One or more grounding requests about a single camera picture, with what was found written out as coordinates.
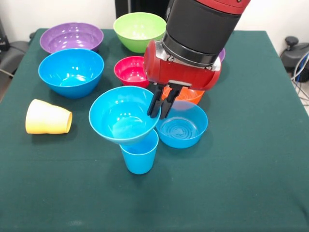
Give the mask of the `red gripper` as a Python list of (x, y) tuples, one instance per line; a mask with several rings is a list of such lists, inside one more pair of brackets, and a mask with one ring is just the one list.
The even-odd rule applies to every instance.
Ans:
[[(221, 60), (208, 69), (186, 64), (166, 52), (161, 41), (151, 40), (144, 53), (144, 72), (149, 82), (157, 83), (147, 115), (155, 118), (161, 107), (160, 119), (168, 116), (183, 86), (194, 90), (209, 90), (218, 82)], [(169, 85), (168, 96), (161, 102), (163, 85)]]

